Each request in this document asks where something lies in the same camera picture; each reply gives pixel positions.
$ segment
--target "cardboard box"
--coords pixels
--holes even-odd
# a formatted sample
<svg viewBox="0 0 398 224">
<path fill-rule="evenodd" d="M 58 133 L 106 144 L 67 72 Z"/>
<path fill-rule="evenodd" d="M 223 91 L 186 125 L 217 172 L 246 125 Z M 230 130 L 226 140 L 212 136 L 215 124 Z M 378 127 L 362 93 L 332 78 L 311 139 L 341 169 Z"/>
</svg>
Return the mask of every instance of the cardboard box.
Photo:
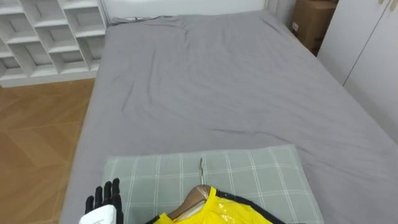
<svg viewBox="0 0 398 224">
<path fill-rule="evenodd" d="M 318 54 L 323 38 L 335 12 L 334 0 L 297 0 L 290 30 L 314 55 Z"/>
</svg>

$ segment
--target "yellow garment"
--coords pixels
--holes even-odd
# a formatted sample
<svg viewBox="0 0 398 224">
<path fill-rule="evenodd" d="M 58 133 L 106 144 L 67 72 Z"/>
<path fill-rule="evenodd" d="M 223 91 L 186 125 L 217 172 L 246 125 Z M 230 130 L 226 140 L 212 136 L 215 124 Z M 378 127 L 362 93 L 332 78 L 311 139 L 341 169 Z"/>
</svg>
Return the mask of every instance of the yellow garment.
<svg viewBox="0 0 398 224">
<path fill-rule="evenodd" d="M 211 188 L 208 200 L 203 208 L 196 214 L 184 220 L 171 220 L 165 213 L 159 215 L 149 223 L 153 224 L 275 224 L 282 223 L 271 214 L 253 204 L 248 205 L 248 200 L 231 194 L 220 192 Z"/>
</svg>

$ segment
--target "wooden floor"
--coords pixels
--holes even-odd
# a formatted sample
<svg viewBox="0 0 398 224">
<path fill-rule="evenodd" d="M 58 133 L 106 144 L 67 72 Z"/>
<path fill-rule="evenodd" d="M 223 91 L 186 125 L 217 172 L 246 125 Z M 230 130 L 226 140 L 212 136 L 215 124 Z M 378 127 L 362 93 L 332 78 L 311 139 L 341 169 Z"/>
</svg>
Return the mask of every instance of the wooden floor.
<svg viewBox="0 0 398 224">
<path fill-rule="evenodd" d="M 0 87 L 0 223 L 58 223 L 93 84 Z"/>
</svg>

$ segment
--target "robot finger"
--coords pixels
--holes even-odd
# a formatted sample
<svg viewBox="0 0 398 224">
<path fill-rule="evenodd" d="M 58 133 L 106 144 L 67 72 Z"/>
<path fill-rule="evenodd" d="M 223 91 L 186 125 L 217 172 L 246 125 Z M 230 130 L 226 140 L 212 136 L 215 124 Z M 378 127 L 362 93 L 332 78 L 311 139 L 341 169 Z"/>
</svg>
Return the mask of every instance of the robot finger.
<svg viewBox="0 0 398 224">
<path fill-rule="evenodd" d="M 112 196 L 120 194 L 119 184 L 120 184 L 119 178 L 116 178 L 116 179 L 113 180 L 113 183 L 112 183 Z"/>
<path fill-rule="evenodd" d="M 123 224 L 124 215 L 122 212 L 122 201 L 120 195 L 115 195 L 112 197 L 112 204 L 116 208 L 116 224 Z"/>
<path fill-rule="evenodd" d="M 112 182 L 108 181 L 104 186 L 104 205 L 109 205 L 112 203 L 112 193 L 111 193 Z"/>
<path fill-rule="evenodd" d="M 94 204 L 94 209 L 100 208 L 103 205 L 103 199 L 102 199 L 102 187 L 97 187 L 95 189 L 95 204 Z"/>
<path fill-rule="evenodd" d="M 86 210 L 85 214 L 91 212 L 94 209 L 94 197 L 91 195 L 86 200 Z"/>
</svg>

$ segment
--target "bed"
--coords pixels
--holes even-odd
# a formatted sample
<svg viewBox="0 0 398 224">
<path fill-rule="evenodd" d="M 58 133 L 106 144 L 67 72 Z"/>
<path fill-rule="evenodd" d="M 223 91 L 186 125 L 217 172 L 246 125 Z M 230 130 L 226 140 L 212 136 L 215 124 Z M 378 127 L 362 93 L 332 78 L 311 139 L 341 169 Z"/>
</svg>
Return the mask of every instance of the bed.
<svg viewBox="0 0 398 224">
<path fill-rule="evenodd" d="M 271 13 L 112 26 L 60 223 L 78 223 L 109 156 L 283 144 L 325 223 L 397 223 L 398 146 Z"/>
</svg>

